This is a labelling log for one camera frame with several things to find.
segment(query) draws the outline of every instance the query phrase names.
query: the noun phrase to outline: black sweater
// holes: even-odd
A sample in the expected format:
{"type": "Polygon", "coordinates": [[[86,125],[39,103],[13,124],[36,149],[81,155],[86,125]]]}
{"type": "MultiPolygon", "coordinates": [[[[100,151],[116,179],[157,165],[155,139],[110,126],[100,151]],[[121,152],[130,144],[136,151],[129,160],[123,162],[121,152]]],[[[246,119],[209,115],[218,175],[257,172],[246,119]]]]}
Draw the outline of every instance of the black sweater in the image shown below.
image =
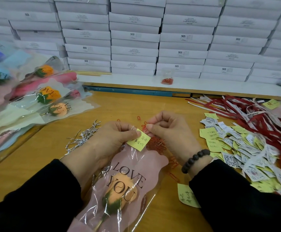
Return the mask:
{"type": "MultiPolygon", "coordinates": [[[[221,160],[189,185],[214,231],[281,231],[281,196],[259,192],[221,160]]],[[[82,206],[77,179],[53,160],[0,202],[0,231],[66,231],[82,206]]]]}

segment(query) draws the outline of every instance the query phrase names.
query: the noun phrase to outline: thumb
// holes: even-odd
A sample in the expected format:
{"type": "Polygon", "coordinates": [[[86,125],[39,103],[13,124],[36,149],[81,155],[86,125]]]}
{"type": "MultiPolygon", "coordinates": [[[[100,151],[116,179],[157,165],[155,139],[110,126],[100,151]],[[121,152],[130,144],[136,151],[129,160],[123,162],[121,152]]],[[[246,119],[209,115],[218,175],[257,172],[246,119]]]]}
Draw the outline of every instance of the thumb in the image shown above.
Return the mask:
{"type": "Polygon", "coordinates": [[[162,128],[160,125],[147,124],[146,128],[155,136],[164,139],[166,128],[162,128]]]}
{"type": "Polygon", "coordinates": [[[129,131],[125,131],[125,132],[120,132],[121,137],[120,137],[120,141],[122,143],[136,139],[138,137],[141,136],[141,132],[140,131],[136,131],[136,130],[129,130],[129,131]]]}

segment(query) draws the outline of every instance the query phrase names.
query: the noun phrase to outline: person's right hand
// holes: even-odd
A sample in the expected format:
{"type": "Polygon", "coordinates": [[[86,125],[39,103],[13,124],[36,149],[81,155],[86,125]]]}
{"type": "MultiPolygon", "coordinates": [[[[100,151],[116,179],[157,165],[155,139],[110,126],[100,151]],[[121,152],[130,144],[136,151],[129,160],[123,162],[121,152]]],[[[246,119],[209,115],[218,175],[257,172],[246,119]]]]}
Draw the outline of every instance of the person's right hand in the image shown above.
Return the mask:
{"type": "Polygon", "coordinates": [[[147,121],[146,128],[147,135],[158,136],[164,140],[166,147],[181,166],[202,150],[182,115],[162,111],[147,121]]]}

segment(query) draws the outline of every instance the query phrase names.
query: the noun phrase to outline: beaded bracelet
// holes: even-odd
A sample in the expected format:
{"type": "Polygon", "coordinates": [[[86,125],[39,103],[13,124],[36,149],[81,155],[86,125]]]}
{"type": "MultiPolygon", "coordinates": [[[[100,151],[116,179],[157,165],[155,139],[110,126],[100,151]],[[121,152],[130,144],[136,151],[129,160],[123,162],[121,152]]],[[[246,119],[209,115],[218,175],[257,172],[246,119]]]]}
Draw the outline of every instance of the beaded bracelet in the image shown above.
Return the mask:
{"type": "Polygon", "coordinates": [[[210,155],[210,151],[207,149],[199,151],[196,155],[193,155],[192,158],[188,159],[188,161],[182,166],[181,171],[187,174],[194,162],[205,155],[210,155]]]}

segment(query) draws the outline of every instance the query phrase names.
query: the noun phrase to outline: yellow wooden tabletop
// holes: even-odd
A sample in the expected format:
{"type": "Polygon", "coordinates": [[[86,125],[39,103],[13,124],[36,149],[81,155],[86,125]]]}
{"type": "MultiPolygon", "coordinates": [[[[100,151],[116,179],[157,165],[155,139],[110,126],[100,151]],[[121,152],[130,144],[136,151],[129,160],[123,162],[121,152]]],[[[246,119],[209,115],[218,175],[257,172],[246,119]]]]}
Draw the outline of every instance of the yellow wooden tabletop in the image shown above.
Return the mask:
{"type": "MultiPolygon", "coordinates": [[[[184,98],[94,92],[88,99],[101,107],[46,125],[0,163],[0,201],[50,161],[66,154],[66,137],[73,137],[79,130],[88,129],[95,120],[105,124],[120,119],[141,128],[144,121],[156,113],[162,110],[173,111],[185,116],[197,140],[203,148],[207,148],[205,140],[199,137],[199,129],[204,128],[199,122],[205,118],[206,110],[188,104],[184,98]]],[[[219,121],[230,125],[232,120],[220,117],[219,121]]],[[[180,166],[171,172],[180,183],[188,184],[190,179],[181,173],[180,166]]],[[[136,232],[143,231],[212,230],[198,208],[179,201],[177,182],[165,175],[158,193],[136,229],[136,232]]]]}

